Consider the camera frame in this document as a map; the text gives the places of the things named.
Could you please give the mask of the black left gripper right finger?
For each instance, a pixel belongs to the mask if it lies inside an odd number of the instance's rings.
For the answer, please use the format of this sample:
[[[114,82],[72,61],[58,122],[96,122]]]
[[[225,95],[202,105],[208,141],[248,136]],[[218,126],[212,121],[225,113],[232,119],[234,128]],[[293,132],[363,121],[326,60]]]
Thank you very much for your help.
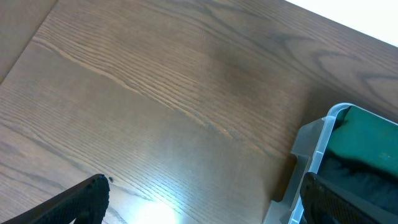
[[[397,224],[397,215],[307,172],[300,188],[305,221],[323,223]]]

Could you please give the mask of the black garment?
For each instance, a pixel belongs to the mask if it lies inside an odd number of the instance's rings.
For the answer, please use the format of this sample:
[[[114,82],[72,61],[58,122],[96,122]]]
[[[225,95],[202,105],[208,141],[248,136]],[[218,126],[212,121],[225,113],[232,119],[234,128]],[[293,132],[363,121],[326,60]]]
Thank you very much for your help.
[[[397,177],[386,171],[326,152],[318,175],[387,212],[397,214]]]

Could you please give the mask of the dark green garment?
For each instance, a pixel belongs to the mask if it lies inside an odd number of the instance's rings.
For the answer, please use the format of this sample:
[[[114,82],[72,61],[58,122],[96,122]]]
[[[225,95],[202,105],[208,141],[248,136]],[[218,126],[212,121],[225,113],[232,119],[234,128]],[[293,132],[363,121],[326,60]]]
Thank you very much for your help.
[[[397,124],[356,106],[337,114],[326,148],[397,176]]]

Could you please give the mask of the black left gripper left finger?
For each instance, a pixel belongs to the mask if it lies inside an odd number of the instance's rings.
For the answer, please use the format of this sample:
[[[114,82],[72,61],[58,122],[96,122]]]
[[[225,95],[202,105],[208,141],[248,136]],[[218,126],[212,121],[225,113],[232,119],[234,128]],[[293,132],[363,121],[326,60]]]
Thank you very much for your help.
[[[100,224],[109,205],[109,183],[95,174],[4,224]]]

